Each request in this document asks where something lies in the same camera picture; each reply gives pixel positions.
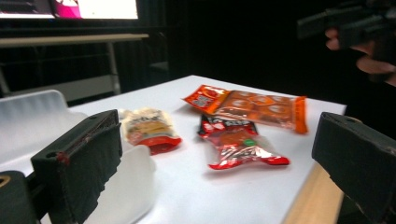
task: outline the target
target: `red snack package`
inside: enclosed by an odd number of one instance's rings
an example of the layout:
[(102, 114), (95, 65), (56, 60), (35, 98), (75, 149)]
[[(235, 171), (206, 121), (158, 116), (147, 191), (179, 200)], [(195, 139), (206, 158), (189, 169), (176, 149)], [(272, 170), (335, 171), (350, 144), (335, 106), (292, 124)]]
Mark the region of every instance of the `red snack package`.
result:
[(227, 91), (201, 85), (183, 100), (208, 115), (247, 119), (307, 133), (305, 96), (285, 97), (247, 91)]
[(133, 146), (148, 146), (151, 155), (175, 149), (181, 138), (173, 130), (167, 113), (153, 108), (123, 112), (123, 136)]
[(269, 142), (257, 133), (254, 122), (248, 120), (215, 119), (202, 115), (198, 134), (210, 142), (214, 150), (208, 155), (208, 166), (224, 170), (248, 161), (270, 165), (288, 165), (290, 161), (274, 152)]

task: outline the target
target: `screen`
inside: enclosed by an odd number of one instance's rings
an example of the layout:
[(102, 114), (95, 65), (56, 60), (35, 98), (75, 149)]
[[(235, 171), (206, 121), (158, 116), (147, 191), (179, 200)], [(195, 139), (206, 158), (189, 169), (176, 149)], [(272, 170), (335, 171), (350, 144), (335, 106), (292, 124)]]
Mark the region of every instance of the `screen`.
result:
[(137, 19), (135, 0), (50, 0), (54, 15), (68, 19)]
[(0, 0), (0, 18), (54, 18), (48, 0)]

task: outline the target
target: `tabletop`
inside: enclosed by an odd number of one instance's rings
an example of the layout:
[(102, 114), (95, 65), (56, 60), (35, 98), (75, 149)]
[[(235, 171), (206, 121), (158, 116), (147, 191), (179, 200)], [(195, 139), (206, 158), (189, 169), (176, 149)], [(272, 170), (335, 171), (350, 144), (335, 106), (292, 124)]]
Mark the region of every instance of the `tabletop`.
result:
[(293, 97), (207, 77), (187, 76), (77, 105), (70, 110), (90, 116), (110, 109), (152, 107), (170, 115), (183, 142), (174, 151), (152, 156), (157, 167), (156, 201), (138, 220), (139, 224), (283, 223), (316, 165), (311, 158), (311, 150), (321, 112), (343, 114), (345, 106), (307, 96), (307, 134), (256, 124), (259, 134), (270, 141), (276, 152), (288, 157), (290, 165), (270, 166), (251, 162), (216, 171), (211, 170), (205, 161), (205, 150), (211, 146), (197, 134), (202, 113), (182, 100), (202, 84), (226, 90)]

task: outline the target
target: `table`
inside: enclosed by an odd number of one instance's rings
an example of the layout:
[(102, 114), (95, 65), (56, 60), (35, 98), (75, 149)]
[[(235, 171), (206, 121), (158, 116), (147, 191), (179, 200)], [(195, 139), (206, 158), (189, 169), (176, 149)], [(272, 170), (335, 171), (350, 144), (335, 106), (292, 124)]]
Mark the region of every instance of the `table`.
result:
[(157, 199), (138, 223), (335, 223), (343, 195), (311, 158), (311, 149), (321, 112), (343, 114), (345, 106), (308, 96), (308, 134), (257, 124), (260, 134), (267, 137), (275, 150), (291, 160), (289, 166), (252, 162), (214, 171), (205, 163), (205, 150), (211, 148), (196, 133), (201, 113), (182, 100), (201, 84), (289, 96), (188, 76), (70, 108), (93, 115), (109, 109), (149, 106), (170, 114), (183, 142), (175, 151), (153, 156), (157, 165)]
[[(108, 63), (111, 73), (108, 76), (91, 77), (78, 81), (33, 88), (23, 91), (11, 91), (8, 87), (6, 79), (4, 78), (4, 74), (0, 66), (0, 91), (2, 91), (4, 96), (10, 96), (21, 95), (34, 91), (55, 89), (64, 94), (66, 101), (73, 101), (110, 91), (114, 92), (114, 94), (120, 94), (120, 82), (113, 43), (120, 41), (136, 41), (147, 37), (149, 37), (147, 34), (115, 34), (0, 38), (0, 48), (2, 49), (106, 43)], [(95, 86), (95, 88), (80, 88), (81, 86), (87, 85)]]

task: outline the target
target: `candy wrapper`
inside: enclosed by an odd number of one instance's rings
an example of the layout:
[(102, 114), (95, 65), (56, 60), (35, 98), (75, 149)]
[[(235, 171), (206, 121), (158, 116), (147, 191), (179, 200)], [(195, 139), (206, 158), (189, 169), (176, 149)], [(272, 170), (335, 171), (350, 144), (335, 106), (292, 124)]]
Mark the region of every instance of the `candy wrapper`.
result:
[(288, 165), (290, 161), (274, 152), (268, 140), (260, 136), (254, 122), (248, 120), (216, 119), (202, 115), (198, 134), (210, 142), (208, 166), (224, 170), (249, 161), (270, 165)]
[(247, 119), (307, 133), (305, 96), (285, 97), (247, 91), (227, 91), (201, 85), (183, 100), (208, 115)]
[(124, 139), (133, 146), (148, 146), (151, 155), (171, 151), (182, 141), (173, 129), (169, 115), (161, 110), (144, 107), (121, 113)]

